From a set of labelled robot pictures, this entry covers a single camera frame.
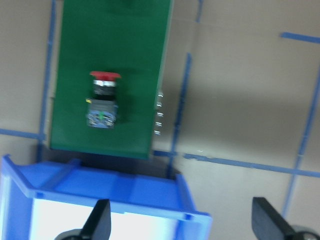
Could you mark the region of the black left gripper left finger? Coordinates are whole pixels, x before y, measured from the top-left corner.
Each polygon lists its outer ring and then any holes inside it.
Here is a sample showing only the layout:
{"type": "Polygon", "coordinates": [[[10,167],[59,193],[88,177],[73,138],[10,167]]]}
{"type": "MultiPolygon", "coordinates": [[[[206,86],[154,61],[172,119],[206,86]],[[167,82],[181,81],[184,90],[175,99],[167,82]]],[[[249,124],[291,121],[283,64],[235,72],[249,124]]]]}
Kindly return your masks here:
{"type": "Polygon", "coordinates": [[[81,240],[108,240],[111,236],[111,205],[109,199],[96,202],[79,236],[81,240]]]}

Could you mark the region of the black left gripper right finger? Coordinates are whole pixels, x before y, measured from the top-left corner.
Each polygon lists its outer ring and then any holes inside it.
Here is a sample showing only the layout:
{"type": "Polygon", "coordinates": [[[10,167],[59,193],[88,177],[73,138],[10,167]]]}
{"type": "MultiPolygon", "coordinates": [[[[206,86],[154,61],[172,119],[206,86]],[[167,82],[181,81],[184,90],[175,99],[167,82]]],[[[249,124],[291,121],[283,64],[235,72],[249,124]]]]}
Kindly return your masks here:
{"type": "Polygon", "coordinates": [[[258,240],[299,240],[299,234],[264,197],[253,197],[251,227],[258,240]]]}

